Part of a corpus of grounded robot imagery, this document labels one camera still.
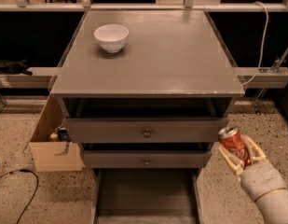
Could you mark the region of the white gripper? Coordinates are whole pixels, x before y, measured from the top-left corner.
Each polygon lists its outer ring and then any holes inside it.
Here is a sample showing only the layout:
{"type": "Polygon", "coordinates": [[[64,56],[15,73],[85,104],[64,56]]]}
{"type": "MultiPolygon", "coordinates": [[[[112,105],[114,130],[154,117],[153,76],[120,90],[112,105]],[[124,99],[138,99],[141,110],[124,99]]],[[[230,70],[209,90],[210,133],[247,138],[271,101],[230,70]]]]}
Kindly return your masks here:
{"type": "Polygon", "coordinates": [[[280,172],[270,162],[267,162],[267,156],[262,148],[247,135],[243,135],[241,139],[247,148],[252,164],[245,170],[244,162],[225,147],[220,145],[218,150],[231,172],[234,175],[240,175],[240,185],[250,199],[256,202],[272,192],[287,191],[287,185],[280,172]]]}

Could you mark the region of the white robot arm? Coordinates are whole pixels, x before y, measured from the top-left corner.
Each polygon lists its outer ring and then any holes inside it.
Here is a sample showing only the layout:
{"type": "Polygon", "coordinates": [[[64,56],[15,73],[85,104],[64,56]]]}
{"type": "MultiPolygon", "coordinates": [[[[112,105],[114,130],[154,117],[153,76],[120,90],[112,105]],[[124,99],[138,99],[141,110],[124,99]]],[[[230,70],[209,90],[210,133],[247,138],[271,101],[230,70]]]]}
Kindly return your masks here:
{"type": "Polygon", "coordinates": [[[221,139],[218,150],[240,182],[241,188],[256,204],[265,224],[288,224],[288,188],[280,172],[249,136],[240,138],[251,163],[245,165],[231,153],[221,139]]]}

